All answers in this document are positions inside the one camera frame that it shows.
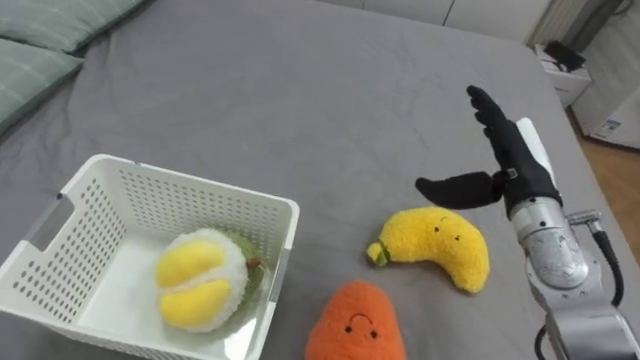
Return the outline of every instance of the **yellow plush toy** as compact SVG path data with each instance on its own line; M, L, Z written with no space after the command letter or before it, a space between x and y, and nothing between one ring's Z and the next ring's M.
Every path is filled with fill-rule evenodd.
M156 265L160 314L190 331L219 328L262 280L257 252L234 233L201 229L180 235Z
M433 261L458 288L471 293L482 290L489 275L489 254L480 231L462 216L439 207L394 214L367 255L377 266L389 261Z

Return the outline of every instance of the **durian plush toy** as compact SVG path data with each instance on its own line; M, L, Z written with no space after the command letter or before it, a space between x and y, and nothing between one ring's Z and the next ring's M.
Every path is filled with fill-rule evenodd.
M201 229L180 235L156 265L164 321L190 332L222 326L262 279L258 253L235 233Z

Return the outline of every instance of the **gray bed sheet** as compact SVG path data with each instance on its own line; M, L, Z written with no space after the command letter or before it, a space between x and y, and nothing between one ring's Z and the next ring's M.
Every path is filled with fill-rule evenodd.
M108 153L299 203L263 359L302 359L325 302L353 279L388 292L409 359L533 359L543 312L502 204L462 212L491 257L476 296L458 292L436 266L374 270L363 256L391 214L429 204L413 188L416 177L497 169L469 84L487 89L508 117L533 119L568 211L602 211L627 282L622 310L640 328L638 268L528 49L304 1L157 1L98 40L74 83L0 145L0 257L85 160ZM0 352L12 360L131 358L7 315Z

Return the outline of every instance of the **wooden floor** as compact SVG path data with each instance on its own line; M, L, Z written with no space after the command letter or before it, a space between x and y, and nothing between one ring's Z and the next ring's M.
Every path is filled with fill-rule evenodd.
M576 137L640 264L640 152Z

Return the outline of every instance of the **banana plush toy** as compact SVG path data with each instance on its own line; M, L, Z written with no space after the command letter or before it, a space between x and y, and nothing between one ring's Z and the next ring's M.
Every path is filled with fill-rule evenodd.
M482 290L489 275L489 254L480 231L462 216L439 207L394 214L367 255L377 266L389 261L433 261L458 288L471 293Z

